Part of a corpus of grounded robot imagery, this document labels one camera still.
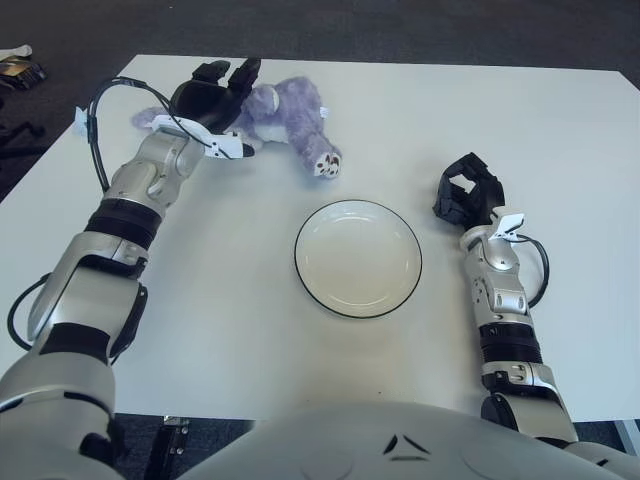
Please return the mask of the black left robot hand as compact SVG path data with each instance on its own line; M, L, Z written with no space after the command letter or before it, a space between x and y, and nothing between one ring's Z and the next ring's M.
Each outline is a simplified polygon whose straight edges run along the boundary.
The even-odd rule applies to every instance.
M172 113L198 122L213 134L222 134L241 114L244 101L252 92L261 67L260 58L248 58L234 70L226 86L225 77L231 63L215 60L202 63L190 80L177 87L171 97Z

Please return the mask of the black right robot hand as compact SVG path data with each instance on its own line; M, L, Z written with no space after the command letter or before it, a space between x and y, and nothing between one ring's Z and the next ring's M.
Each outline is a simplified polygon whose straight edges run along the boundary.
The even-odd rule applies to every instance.
M451 181L459 175L474 184L469 192ZM490 225L494 209L504 205L501 182L475 153L470 152L442 173L432 210L445 222L469 230Z

